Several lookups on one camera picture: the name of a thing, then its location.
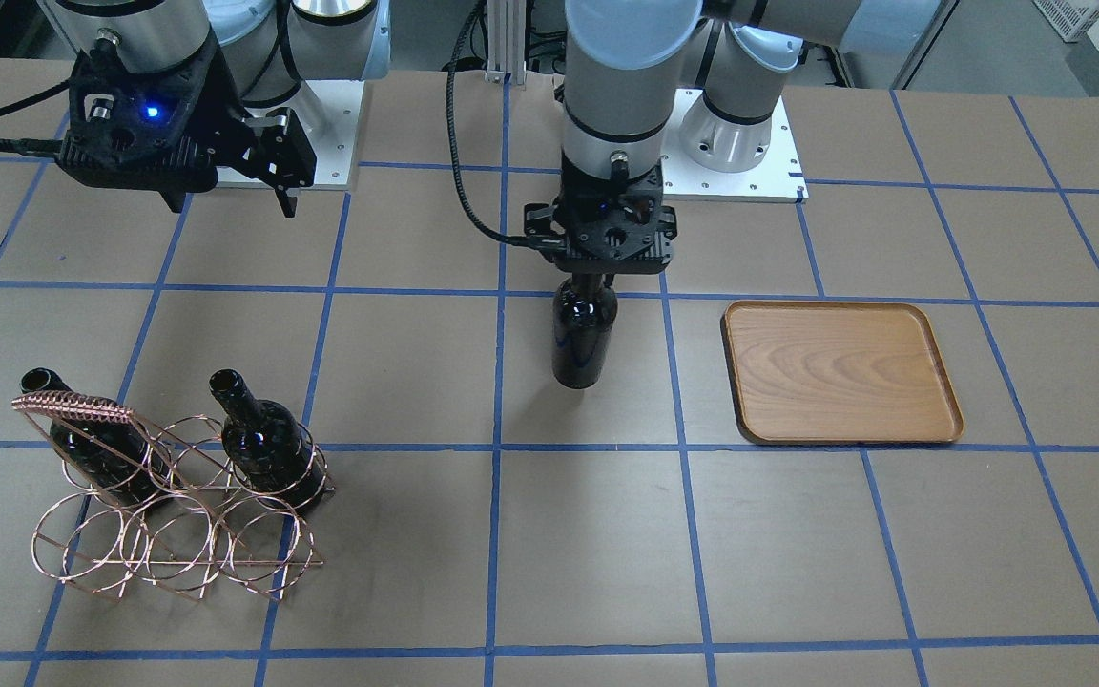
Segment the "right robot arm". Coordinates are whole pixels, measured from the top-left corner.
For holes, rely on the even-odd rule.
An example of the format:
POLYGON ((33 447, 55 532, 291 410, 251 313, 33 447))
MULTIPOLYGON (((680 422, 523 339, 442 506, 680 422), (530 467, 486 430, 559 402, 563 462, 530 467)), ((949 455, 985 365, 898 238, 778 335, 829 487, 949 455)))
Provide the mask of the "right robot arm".
POLYGON ((330 181, 363 84, 391 70, 385 1, 44 1, 75 49, 55 160, 84 186, 174 212, 232 170, 284 217, 330 181))

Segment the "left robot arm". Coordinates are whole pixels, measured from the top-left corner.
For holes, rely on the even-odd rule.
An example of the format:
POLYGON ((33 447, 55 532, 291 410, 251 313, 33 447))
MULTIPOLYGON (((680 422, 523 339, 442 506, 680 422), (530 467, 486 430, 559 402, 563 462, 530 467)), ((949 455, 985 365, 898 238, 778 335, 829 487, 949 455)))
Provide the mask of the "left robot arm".
POLYGON ((560 190, 528 204, 519 246, 550 261, 641 261, 676 239, 660 153, 697 88, 693 160, 754 168, 798 45, 906 52, 935 1, 568 1, 560 190))

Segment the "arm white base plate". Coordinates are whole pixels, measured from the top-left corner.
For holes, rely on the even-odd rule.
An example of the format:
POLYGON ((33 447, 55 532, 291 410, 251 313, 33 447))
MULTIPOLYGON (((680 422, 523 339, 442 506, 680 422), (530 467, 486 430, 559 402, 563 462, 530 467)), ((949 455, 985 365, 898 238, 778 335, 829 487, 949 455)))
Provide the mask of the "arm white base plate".
POLYGON ((671 201, 804 201, 808 191, 782 99, 769 120, 736 125, 708 112, 700 90, 677 90, 664 130, 664 197, 671 201))
POLYGON ((306 81, 282 106, 300 117, 311 147, 317 153, 317 170, 310 190, 348 190, 357 169, 360 117, 367 104, 363 81, 306 81))

